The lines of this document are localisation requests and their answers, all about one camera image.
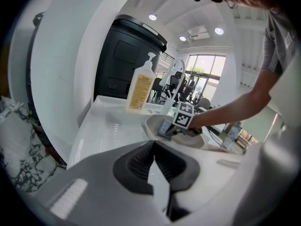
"air conditioner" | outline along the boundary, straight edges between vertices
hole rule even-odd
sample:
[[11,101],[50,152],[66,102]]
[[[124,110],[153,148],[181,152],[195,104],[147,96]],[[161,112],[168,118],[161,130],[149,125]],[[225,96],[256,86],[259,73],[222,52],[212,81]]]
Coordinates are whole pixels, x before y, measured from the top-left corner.
[[210,38],[207,29],[204,26],[195,27],[187,30],[189,37],[194,40],[202,40]]

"office chair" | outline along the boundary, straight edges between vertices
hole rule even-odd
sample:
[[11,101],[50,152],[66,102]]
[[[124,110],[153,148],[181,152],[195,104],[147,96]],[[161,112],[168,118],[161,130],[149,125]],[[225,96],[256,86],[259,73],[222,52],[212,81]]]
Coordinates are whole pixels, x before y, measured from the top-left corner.
[[198,107],[203,107],[206,110],[209,110],[210,105],[210,100],[208,100],[207,98],[201,98],[201,100],[198,103]]
[[153,100],[155,97],[158,99],[161,96],[161,92],[163,90],[163,87],[161,85],[159,85],[159,83],[161,82],[161,78],[155,78],[154,83],[152,85],[152,90],[155,91],[154,96],[152,97],[151,100]]
[[175,75],[175,77],[180,78],[180,77],[182,76],[182,72],[179,72],[179,71],[178,71],[178,72],[176,72],[174,75]]
[[201,98],[203,97],[203,93],[199,92],[196,94],[196,96],[193,99],[193,104],[197,105],[199,103],[199,101],[201,100]]

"white wall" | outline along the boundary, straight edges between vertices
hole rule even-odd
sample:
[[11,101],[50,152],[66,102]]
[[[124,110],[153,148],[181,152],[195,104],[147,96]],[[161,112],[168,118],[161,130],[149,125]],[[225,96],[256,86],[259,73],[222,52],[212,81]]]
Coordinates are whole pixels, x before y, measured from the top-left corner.
[[189,53],[179,52],[178,57],[182,58],[185,61],[185,63],[187,64],[188,59],[189,59]]
[[212,98],[211,104],[226,105],[249,91],[250,89],[237,87],[235,58],[233,52],[229,52],[226,55],[221,79]]
[[40,24],[32,53],[33,99],[65,161],[90,108],[103,42],[126,1],[54,0]]
[[157,66],[156,72],[167,72],[167,71],[168,71],[168,68],[163,67],[160,64]]
[[259,142],[263,142],[271,129],[275,116],[275,111],[265,107],[257,115],[243,121],[241,127]]
[[237,30],[237,26],[235,24],[234,16],[232,10],[229,8],[226,2],[217,3],[222,18],[227,27],[227,37],[231,38],[231,42],[229,41],[229,46],[233,47],[233,58],[232,61],[235,61],[233,65],[235,65],[235,83],[236,87],[240,86],[240,76],[241,76],[241,65],[242,65],[242,50],[239,38],[239,32]]
[[174,58],[178,57],[177,49],[180,43],[176,41],[174,35],[165,27],[165,25],[160,22],[159,18],[156,21],[152,21],[149,19],[151,13],[147,13],[145,10],[127,4],[124,5],[119,14],[130,15],[156,30],[168,42],[166,53]]
[[25,103],[28,99],[25,87],[25,67],[27,52],[34,25],[34,17],[48,9],[53,0],[30,0],[22,12],[13,33],[9,59],[8,59],[8,84],[12,99]]

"white countertop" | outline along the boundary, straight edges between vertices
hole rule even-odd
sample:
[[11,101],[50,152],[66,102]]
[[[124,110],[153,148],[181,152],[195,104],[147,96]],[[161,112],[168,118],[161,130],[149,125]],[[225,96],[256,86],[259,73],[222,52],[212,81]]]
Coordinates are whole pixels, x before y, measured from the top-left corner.
[[[126,100],[118,98],[97,97],[76,136],[67,168],[72,167],[90,155],[149,140],[142,124],[150,115],[158,114],[162,109],[162,105],[147,103],[143,114],[129,114],[125,113],[125,102]],[[169,115],[173,116],[174,110],[175,108],[173,107]],[[211,138],[207,128],[203,128],[202,138],[205,143],[218,146]],[[187,151],[187,154],[190,156],[197,157],[198,161],[201,158],[206,158],[202,163],[207,161],[207,165],[206,167],[202,166],[202,175],[200,176],[206,182],[199,184],[202,193],[208,192],[208,195],[204,198],[206,201],[214,196],[235,172],[235,169],[224,168],[224,166],[216,162],[219,159],[240,161],[242,157],[235,154],[190,148],[178,145],[175,142],[170,142],[168,145],[179,151]],[[210,179],[211,169],[214,169],[214,179]],[[154,186],[155,203],[161,209],[165,208],[168,202],[169,184],[156,164],[151,167],[148,182]]]
[[[147,103],[143,114],[125,114],[126,100],[98,96],[87,113],[73,143],[68,168],[82,159],[121,146],[149,140],[141,124],[152,114],[158,114],[162,105]],[[173,116],[174,107],[169,115]],[[203,140],[218,146],[207,128]]]

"ceiling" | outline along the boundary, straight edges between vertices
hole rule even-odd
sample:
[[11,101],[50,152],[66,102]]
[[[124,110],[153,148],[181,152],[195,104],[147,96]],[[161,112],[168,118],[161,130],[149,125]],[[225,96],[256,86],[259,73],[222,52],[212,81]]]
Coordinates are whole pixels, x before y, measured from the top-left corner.
[[191,28],[203,25],[214,38],[218,37],[214,29],[224,27],[219,10],[210,0],[129,0],[125,6],[157,15],[157,20],[173,34],[176,48],[192,47],[194,40],[179,40],[181,36],[188,38],[187,30]]
[[268,13],[264,10],[245,7],[233,9],[232,13],[242,50],[240,83],[252,88],[262,60],[262,41],[264,30],[268,24]]
[[[228,28],[217,5],[210,0],[128,0],[125,7],[132,7],[142,11],[147,16],[157,15],[156,23],[169,31],[166,39],[176,49],[200,46],[227,46],[233,42],[231,31],[238,33],[238,42],[241,51],[240,84],[252,88],[258,75],[262,58],[262,39],[267,25],[268,14],[265,11],[238,7],[232,9],[236,29]],[[205,26],[210,38],[203,40],[179,40],[180,36],[189,37],[187,30]],[[220,36],[214,32],[216,27],[222,28],[225,33]]]

